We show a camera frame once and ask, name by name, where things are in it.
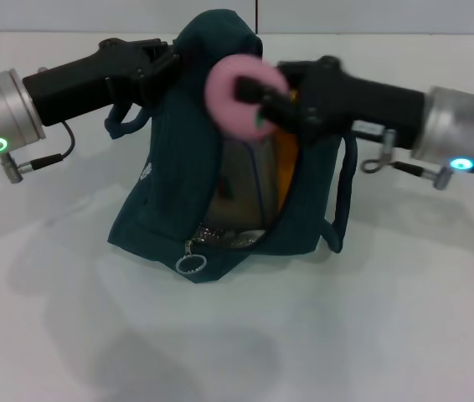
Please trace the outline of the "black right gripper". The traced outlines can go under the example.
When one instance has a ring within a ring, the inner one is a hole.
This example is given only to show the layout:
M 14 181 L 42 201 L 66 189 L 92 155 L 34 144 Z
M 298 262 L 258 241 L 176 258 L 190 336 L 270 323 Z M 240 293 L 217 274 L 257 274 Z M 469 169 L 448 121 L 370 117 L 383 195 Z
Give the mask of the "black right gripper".
M 421 133 L 425 109 L 422 92 L 350 75 L 342 61 L 330 55 L 314 61 L 280 62 L 277 69 L 295 90 L 283 93 L 257 79 L 240 76 L 234 83 L 234 99 L 260 105 L 262 122 L 298 135 L 306 145 L 348 134 L 355 121 L 396 131 L 396 147 L 412 147 Z

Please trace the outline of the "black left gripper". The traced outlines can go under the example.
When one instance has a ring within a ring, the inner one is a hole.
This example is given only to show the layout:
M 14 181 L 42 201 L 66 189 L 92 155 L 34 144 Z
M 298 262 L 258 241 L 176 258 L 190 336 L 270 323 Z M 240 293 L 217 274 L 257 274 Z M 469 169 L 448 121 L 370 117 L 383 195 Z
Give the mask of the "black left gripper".
M 23 78 L 23 85 L 42 124 L 53 126 L 109 105 L 153 106 L 180 74 L 172 44 L 111 38 L 90 56 Z

